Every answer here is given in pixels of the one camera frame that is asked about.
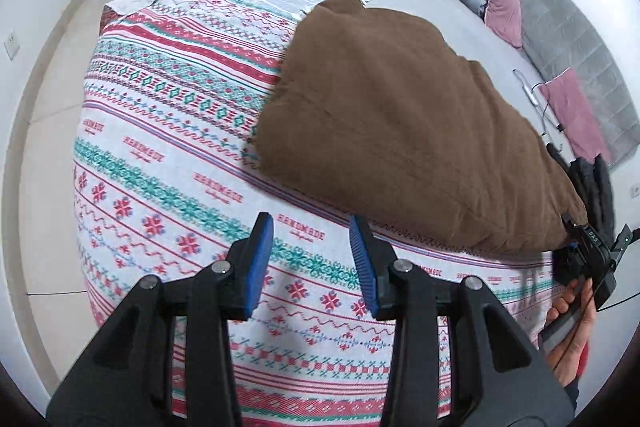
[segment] pink pillow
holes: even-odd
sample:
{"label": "pink pillow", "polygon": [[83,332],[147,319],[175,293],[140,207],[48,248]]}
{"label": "pink pillow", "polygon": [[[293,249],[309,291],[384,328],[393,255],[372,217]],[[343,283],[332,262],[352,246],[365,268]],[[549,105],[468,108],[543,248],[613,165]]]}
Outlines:
{"label": "pink pillow", "polygon": [[581,156],[593,163],[594,158],[602,154],[604,161],[610,164],[609,149],[604,143],[598,121],[591,112],[589,101],[580,89],[575,69],[567,68],[553,80],[542,84],[540,93],[564,127],[564,135],[575,157]]}
{"label": "pink pillow", "polygon": [[522,47],[520,0],[489,0],[484,24],[514,48]]}

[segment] gray handle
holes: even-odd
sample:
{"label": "gray handle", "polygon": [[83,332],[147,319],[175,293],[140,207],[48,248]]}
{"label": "gray handle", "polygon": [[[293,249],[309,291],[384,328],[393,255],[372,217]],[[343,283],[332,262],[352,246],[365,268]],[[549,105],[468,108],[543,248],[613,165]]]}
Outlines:
{"label": "gray handle", "polygon": [[545,354],[548,354],[560,344],[580,321],[582,317],[580,293],[583,285],[584,278],[580,277],[580,281],[574,289],[575,299],[569,306],[569,310],[561,314],[552,323],[546,325],[538,334],[538,348]]}

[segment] folded brown blanket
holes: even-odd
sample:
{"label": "folded brown blanket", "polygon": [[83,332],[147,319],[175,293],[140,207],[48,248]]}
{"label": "folded brown blanket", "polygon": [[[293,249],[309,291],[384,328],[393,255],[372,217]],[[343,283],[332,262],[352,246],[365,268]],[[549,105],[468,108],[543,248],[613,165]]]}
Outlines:
{"label": "folded brown blanket", "polygon": [[260,170],[453,248],[553,250],[586,211],[482,66],[424,19],[326,0],[298,26],[257,127]]}

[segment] patterned bedsheet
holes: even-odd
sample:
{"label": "patterned bedsheet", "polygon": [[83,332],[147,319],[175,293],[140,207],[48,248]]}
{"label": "patterned bedsheet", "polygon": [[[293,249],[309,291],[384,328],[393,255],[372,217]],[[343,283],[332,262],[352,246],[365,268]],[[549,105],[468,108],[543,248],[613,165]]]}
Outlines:
{"label": "patterned bedsheet", "polygon": [[[78,246],[95,320],[144,274],[194,275],[268,211],[274,247],[260,304],[248,323],[229,324],[246,425],[377,424],[394,326],[364,307],[348,216],[257,170],[255,125],[295,20],[243,0],[156,0],[102,26],[74,145]],[[548,255],[482,259],[374,231],[436,277],[482,277],[532,339],[542,327],[555,291]],[[178,415],[184,325],[174,350]],[[439,326],[444,414],[449,347]]]}

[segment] gray blanket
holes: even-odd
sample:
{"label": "gray blanket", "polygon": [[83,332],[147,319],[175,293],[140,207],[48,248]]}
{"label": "gray blanket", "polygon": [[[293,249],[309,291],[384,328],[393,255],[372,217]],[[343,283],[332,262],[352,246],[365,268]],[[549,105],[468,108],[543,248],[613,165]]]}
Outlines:
{"label": "gray blanket", "polygon": [[622,74],[571,0],[520,0],[524,50],[545,82],[572,66],[600,123],[612,163],[640,144],[640,123]]}

